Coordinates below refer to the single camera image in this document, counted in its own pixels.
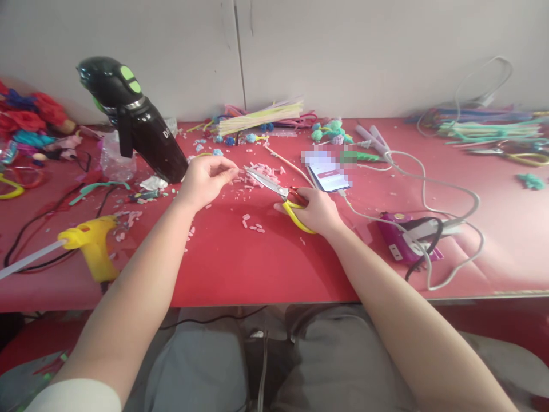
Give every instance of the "hand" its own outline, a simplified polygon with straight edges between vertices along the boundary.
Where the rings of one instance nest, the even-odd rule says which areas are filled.
[[[305,209],[293,209],[297,218],[305,226],[324,237],[333,231],[345,228],[336,204],[326,192],[306,187],[299,188],[297,192],[309,201]],[[281,203],[276,203],[274,208],[286,213]]]
[[[238,175],[238,166],[224,156],[196,157],[189,168],[175,201],[198,212],[211,203],[223,186],[232,183]]]

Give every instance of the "scissor blade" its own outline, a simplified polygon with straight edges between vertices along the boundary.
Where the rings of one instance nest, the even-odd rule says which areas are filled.
[[[466,152],[473,153],[473,154],[479,154],[479,155],[495,155],[495,154],[502,154],[503,150],[501,149],[475,149],[475,148],[469,148],[469,149],[463,149]]]
[[[273,182],[271,179],[269,179],[266,176],[263,176],[259,172],[256,172],[255,170],[244,166],[244,169],[246,172],[252,176],[254,179],[256,179],[258,182],[260,182],[262,185],[267,186],[269,189],[271,189],[273,192],[278,193],[280,196],[288,197],[288,188],[284,188],[275,182]]]

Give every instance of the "forearm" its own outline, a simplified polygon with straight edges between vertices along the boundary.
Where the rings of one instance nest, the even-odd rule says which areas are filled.
[[[193,216],[175,202],[163,214],[92,313],[56,381],[95,377],[124,402],[169,308]]]
[[[459,333],[348,228],[326,236],[422,410],[516,411]]]

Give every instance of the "green pom pom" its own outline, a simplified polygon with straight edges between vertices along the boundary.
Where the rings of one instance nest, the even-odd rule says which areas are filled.
[[[343,124],[343,123],[342,123],[341,121],[339,121],[339,120],[332,120],[332,121],[330,122],[330,124],[328,125],[328,127],[329,127],[330,129],[336,131],[336,130],[341,129],[341,125],[342,125],[342,124]]]
[[[320,130],[315,130],[311,134],[311,137],[313,138],[314,141],[320,141],[320,139],[322,139],[322,132]]]

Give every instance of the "sleeve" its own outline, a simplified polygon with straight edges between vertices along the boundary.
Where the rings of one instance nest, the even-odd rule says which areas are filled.
[[[121,412],[118,394],[93,379],[69,379],[45,388],[25,412]]]

